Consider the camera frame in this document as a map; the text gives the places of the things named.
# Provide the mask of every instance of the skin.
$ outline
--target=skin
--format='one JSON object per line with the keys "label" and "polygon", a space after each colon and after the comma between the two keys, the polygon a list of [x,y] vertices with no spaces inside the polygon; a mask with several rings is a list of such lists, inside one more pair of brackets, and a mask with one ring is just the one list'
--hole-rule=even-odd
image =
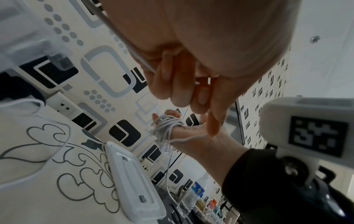
{"label": "skin", "polygon": [[[181,114],[175,110],[167,110],[165,114],[181,118]],[[158,115],[153,114],[152,118],[156,120]],[[202,125],[174,127],[171,139],[205,135],[207,120],[208,115],[203,114]],[[208,135],[205,138],[187,142],[174,142],[172,146],[197,160],[220,185],[224,182],[231,167],[247,151],[247,148],[235,141],[224,127],[214,137]]]}
{"label": "skin", "polygon": [[101,3],[112,23],[156,68],[153,74],[141,64],[151,93],[170,98],[177,107],[190,105],[198,114],[209,110],[206,129],[214,136],[229,106],[287,49],[300,0]]}

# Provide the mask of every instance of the charging cable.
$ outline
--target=charging cable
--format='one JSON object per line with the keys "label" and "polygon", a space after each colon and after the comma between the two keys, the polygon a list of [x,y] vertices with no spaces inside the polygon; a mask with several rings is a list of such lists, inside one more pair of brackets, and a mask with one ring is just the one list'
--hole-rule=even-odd
{"label": "charging cable", "polygon": [[181,119],[174,117],[172,115],[163,114],[163,115],[159,116],[158,119],[154,120],[152,125],[155,125],[155,128],[150,131],[150,134],[156,136],[157,140],[155,142],[157,143],[157,145],[159,145],[160,150],[163,153],[170,154],[170,160],[169,160],[169,164],[168,164],[167,172],[166,172],[166,189],[167,189],[167,192],[170,195],[171,199],[173,200],[173,202],[176,203],[176,205],[178,205],[178,203],[172,197],[172,195],[169,191],[169,187],[167,185],[167,177],[169,176],[169,169],[170,169],[173,151],[176,150],[175,148],[171,147],[171,143],[173,143],[173,142],[187,142],[187,141],[198,139],[198,138],[204,138],[208,135],[207,134],[195,135],[195,136],[191,136],[188,138],[182,138],[182,139],[176,138],[176,139],[171,140],[172,129],[174,127],[178,127],[178,126],[185,126],[184,122]]}
{"label": "charging cable", "polygon": [[66,146],[66,144],[69,142],[70,140],[70,137],[71,137],[71,128],[69,125],[67,124],[64,124],[64,123],[61,123],[61,122],[58,122],[58,121],[55,121],[55,120],[52,120],[50,118],[47,118],[47,117],[44,117],[42,115],[40,115],[38,112],[40,111],[40,109],[42,107],[44,107],[44,102],[41,101],[41,100],[37,100],[37,99],[31,99],[31,98],[24,98],[24,99],[19,99],[19,100],[13,100],[13,101],[10,101],[10,102],[6,102],[6,103],[0,103],[0,108],[5,108],[5,107],[11,107],[11,106],[14,106],[14,105],[17,105],[17,104],[21,104],[21,103],[25,103],[25,102],[33,102],[33,103],[38,103],[39,104],[39,108],[34,111],[32,114],[26,114],[24,116],[28,116],[28,115],[35,115],[35,116],[38,116],[38,117],[41,117],[47,121],[50,121],[50,122],[54,122],[54,123],[57,123],[57,124],[60,124],[60,125],[63,125],[63,126],[66,126],[68,127],[69,129],[69,137],[67,138],[67,140],[64,142],[64,144],[44,163],[43,167],[38,170],[37,172],[29,175],[29,176],[26,176],[26,177],[23,177],[23,178],[20,178],[20,179],[16,179],[14,181],[10,181],[10,182],[7,182],[7,183],[3,183],[3,184],[0,184],[0,191],[2,190],[5,190],[9,187],[13,187],[17,184],[20,184],[20,183],[23,183],[25,181],[28,181],[34,177],[36,177],[37,175],[41,174],[43,171],[44,171],[44,168],[45,166],[48,164],[48,162],[50,160],[52,160],[52,158],[62,149]]}

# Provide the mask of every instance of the blue label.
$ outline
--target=blue label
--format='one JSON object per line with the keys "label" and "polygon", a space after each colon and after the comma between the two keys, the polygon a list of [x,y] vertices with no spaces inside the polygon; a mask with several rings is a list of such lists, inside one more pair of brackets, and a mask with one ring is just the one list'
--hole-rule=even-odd
{"label": "blue label", "polygon": [[194,182],[193,186],[191,187],[191,190],[194,191],[198,197],[202,197],[204,193],[204,189],[197,183]]}

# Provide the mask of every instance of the water bottle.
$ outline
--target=water bottle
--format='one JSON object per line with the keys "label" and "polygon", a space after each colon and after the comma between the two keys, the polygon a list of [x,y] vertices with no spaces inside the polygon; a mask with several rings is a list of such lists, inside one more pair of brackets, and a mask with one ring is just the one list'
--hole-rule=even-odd
{"label": "water bottle", "polygon": [[193,186],[184,194],[177,207],[177,211],[183,218],[188,216],[196,202],[203,196],[203,193],[207,188],[206,184],[208,178],[208,174],[204,174],[204,176],[194,182]]}

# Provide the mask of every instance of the wall outlet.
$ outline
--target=wall outlet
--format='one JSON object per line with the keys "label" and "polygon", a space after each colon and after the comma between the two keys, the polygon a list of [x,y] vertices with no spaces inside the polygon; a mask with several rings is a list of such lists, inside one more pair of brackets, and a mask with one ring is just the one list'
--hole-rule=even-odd
{"label": "wall outlet", "polygon": [[69,118],[70,120],[83,113],[83,110],[81,110],[81,108],[79,108],[76,104],[74,104],[74,102],[69,100],[60,92],[57,92],[56,94],[48,98],[46,103],[48,106],[58,111],[65,117]]}
{"label": "wall outlet", "polygon": [[154,166],[154,163],[151,162],[148,158],[141,160],[140,163],[143,166],[143,169],[146,171],[150,170]]}

